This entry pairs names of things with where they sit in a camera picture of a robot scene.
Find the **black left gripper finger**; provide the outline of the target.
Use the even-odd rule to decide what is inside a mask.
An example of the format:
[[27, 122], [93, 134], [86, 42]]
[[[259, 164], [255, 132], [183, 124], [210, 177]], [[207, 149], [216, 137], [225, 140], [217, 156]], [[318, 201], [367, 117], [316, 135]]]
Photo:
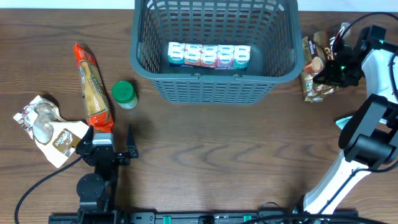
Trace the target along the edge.
[[136, 142], [131, 124], [128, 126], [126, 146], [129, 152], [136, 152]]
[[91, 143], [94, 137], [94, 128], [90, 126], [86, 132], [86, 134], [82, 137], [82, 143]]

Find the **brown Nescafe Gold coffee bag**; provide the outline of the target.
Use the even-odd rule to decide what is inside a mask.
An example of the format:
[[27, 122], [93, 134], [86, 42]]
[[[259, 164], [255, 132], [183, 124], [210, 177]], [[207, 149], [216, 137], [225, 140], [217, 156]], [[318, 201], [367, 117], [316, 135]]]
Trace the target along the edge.
[[334, 59], [332, 45], [336, 36], [339, 36], [349, 25], [350, 23], [343, 22], [336, 34], [322, 30], [302, 39], [305, 65], [299, 78], [304, 101], [320, 102], [338, 89], [338, 87], [315, 83], [313, 78], [325, 68], [328, 61]]

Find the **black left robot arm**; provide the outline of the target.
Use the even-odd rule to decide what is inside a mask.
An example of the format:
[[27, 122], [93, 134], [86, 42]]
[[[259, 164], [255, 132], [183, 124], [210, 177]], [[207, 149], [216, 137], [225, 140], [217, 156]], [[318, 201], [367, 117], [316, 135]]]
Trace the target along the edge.
[[131, 126], [126, 147], [126, 152], [116, 152], [113, 135], [95, 134], [92, 126], [77, 144], [76, 153], [95, 168], [77, 183], [78, 223], [129, 223], [129, 215], [115, 207], [115, 198], [119, 167], [128, 166], [131, 159], [139, 157]]

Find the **small teal tissue packet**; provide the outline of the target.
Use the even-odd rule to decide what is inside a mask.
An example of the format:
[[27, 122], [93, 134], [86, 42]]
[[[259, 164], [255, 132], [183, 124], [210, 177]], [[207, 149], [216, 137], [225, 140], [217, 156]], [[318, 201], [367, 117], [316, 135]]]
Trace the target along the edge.
[[347, 125], [347, 123], [350, 121], [351, 118], [352, 116], [347, 116], [344, 118], [337, 119], [335, 121], [335, 124], [342, 130]]

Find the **tissue multipack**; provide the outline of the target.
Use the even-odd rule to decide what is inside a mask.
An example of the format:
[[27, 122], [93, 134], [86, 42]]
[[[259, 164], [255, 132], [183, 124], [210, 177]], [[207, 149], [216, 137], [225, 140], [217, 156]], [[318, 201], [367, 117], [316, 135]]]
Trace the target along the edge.
[[167, 57], [170, 66], [174, 67], [246, 70], [251, 59], [251, 47], [169, 42]]

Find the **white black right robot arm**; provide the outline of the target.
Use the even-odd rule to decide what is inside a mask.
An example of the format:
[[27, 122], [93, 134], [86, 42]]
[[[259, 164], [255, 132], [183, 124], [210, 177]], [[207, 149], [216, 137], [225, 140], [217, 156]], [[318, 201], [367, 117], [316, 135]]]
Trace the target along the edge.
[[365, 78], [367, 98], [341, 131], [338, 158], [303, 196], [303, 213], [332, 214], [362, 178], [397, 166], [397, 46], [385, 36], [385, 28], [366, 27], [353, 49], [336, 38], [334, 59], [313, 79], [347, 87]]

